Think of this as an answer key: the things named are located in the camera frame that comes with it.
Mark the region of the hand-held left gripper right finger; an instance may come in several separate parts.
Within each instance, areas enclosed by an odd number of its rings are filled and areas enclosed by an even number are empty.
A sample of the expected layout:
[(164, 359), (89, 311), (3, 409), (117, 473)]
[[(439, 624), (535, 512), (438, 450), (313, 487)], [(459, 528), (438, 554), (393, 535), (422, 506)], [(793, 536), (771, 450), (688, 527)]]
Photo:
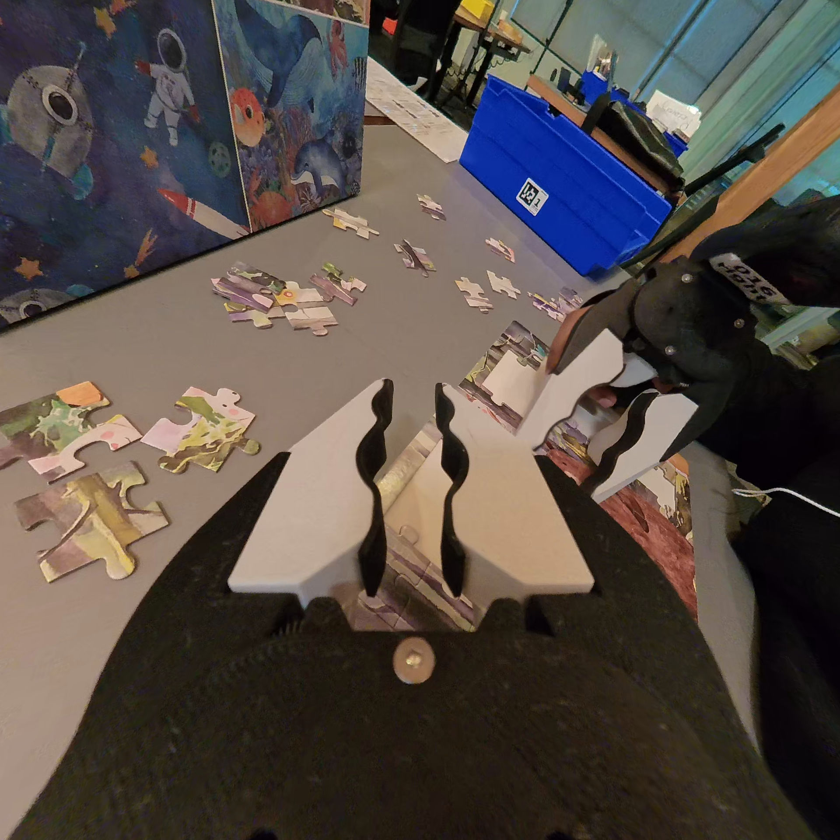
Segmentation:
[(440, 558), (455, 595), (497, 599), (588, 593), (594, 579), (530, 447), (477, 404), (435, 386), (443, 503)]

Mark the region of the green yellow puzzle piece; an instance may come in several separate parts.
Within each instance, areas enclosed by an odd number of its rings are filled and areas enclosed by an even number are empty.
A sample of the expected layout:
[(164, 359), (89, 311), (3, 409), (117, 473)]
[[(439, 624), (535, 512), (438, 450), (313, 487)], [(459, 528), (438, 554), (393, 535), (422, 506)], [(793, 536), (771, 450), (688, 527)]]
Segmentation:
[(131, 501), (131, 489), (144, 483), (139, 466), (129, 461), (15, 501), (25, 530), (52, 522), (60, 532), (51, 548), (38, 553), (48, 583), (99, 560), (113, 580), (134, 572), (129, 546), (170, 524), (158, 502), (143, 507)]

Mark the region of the blue plastic bin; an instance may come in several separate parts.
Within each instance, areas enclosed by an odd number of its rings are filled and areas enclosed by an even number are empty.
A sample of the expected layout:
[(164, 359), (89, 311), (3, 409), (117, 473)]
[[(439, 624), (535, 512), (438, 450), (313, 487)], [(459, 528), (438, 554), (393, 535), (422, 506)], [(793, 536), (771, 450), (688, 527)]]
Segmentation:
[(487, 79), (461, 165), (582, 275), (634, 256), (672, 205), (568, 117)]

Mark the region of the wooden beam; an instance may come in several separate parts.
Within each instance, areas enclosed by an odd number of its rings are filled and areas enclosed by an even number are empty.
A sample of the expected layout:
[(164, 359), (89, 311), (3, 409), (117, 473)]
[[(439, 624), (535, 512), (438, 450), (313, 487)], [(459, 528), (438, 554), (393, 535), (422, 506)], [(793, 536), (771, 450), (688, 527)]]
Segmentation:
[(681, 256), (690, 256), (710, 235), (742, 222), (838, 138), (839, 86), (836, 86), (791, 131), (774, 143), (761, 161), (721, 195), (715, 212), (708, 220), (659, 259), (669, 262)]

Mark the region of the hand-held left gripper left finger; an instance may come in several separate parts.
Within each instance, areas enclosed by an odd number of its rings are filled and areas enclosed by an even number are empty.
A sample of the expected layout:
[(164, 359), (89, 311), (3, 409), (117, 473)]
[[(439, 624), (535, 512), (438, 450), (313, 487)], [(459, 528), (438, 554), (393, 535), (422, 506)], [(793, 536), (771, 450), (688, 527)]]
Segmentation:
[(290, 448), (231, 571), (238, 593), (312, 599), (364, 589), (375, 596), (386, 560), (382, 496), (393, 382), (374, 381)]

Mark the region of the person's right forearm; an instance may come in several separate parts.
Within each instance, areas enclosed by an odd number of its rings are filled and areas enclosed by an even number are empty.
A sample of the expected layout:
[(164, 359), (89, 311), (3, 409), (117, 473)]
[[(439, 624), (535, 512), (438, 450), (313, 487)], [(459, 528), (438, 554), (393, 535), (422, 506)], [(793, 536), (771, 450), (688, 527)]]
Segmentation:
[(697, 441), (757, 487), (837, 485), (838, 355), (805, 371), (752, 341), (722, 414)]

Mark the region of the illustrated puzzle box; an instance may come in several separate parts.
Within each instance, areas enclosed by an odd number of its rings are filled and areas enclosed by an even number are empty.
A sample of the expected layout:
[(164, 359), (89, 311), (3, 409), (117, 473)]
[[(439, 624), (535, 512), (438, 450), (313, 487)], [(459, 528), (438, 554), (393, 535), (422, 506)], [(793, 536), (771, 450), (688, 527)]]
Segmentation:
[(370, 5), (2, 1), (2, 331), (356, 195)]

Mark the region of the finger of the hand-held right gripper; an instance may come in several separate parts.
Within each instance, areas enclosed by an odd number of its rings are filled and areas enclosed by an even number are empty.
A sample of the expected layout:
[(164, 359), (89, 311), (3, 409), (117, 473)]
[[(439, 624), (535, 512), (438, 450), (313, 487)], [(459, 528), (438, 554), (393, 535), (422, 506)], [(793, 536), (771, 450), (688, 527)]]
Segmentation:
[(550, 431), (569, 418), (588, 391), (618, 381), (619, 387), (647, 382), (655, 368), (636, 353), (625, 353), (623, 342), (604, 329), (572, 359), (564, 358), (558, 373), (547, 373), (516, 438), (532, 449), (540, 447)]
[(662, 463), (696, 410), (680, 393), (638, 394), (624, 414), (591, 438), (587, 455), (594, 469), (581, 490), (601, 503)]

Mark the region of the white paper sheet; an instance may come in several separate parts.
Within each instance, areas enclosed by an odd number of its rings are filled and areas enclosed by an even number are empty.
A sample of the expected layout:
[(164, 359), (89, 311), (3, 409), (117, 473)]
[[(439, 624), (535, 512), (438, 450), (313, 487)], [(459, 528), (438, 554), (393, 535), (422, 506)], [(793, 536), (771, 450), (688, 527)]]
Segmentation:
[(373, 58), (367, 59), (365, 99), (444, 163), (459, 160), (467, 132)]

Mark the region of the person's right hand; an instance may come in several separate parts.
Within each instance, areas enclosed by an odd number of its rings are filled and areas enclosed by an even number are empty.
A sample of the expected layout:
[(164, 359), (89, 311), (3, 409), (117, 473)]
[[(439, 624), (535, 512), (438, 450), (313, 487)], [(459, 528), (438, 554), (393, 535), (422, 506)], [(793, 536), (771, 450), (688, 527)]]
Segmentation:
[(571, 337), (574, 326), (581, 320), (588, 310), (589, 307), (581, 307), (573, 310), (565, 316), (549, 348), (545, 367), (547, 373), (554, 373), (557, 369), (564, 347)]

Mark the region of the jigsaw puzzle board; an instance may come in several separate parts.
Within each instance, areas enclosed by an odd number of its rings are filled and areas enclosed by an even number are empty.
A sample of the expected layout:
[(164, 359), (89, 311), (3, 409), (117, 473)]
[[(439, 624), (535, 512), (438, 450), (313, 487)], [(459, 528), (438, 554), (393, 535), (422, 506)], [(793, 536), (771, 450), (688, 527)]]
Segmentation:
[[(458, 389), (508, 432), (517, 431), (537, 398), (548, 346), (512, 322)], [(454, 598), (439, 567), (439, 511), (448, 479), (440, 466), (434, 418), (425, 423), (377, 482), (387, 530), (385, 576), (375, 597), (361, 591), (344, 607), (352, 629), (374, 632), (473, 630), (476, 609)], [(689, 466), (673, 455), (602, 503), (647, 553), (698, 618)]]

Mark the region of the scattered loose puzzle pieces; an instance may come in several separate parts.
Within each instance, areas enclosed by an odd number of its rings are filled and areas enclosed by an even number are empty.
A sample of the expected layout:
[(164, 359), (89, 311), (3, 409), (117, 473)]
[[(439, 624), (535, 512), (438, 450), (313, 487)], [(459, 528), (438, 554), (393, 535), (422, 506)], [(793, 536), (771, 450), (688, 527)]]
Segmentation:
[[(231, 322), (251, 322), (257, 329), (270, 329), (273, 321), (285, 319), (295, 330), (308, 330), (323, 337), (336, 319), (330, 301), (357, 303), (357, 291), (366, 284), (333, 263), (325, 262), (310, 278), (311, 287), (280, 280), (270, 273), (238, 262), (225, 276), (211, 279), (213, 293), (224, 301)], [(191, 386), (176, 402), (189, 412), (187, 423), (163, 417), (142, 434), (122, 414), (101, 423), (91, 423), (92, 412), (110, 405), (109, 398), (91, 381), (82, 381), (14, 406), (2, 407), (2, 468), (23, 460), (48, 483), (83, 469), (77, 452), (93, 443), (106, 443), (111, 450), (141, 441), (164, 452), (159, 465), (174, 474), (190, 464), (218, 471), (230, 451), (239, 448), (254, 455), (255, 440), (245, 432), (255, 415), (239, 404), (240, 396), (226, 388), (216, 392)]]

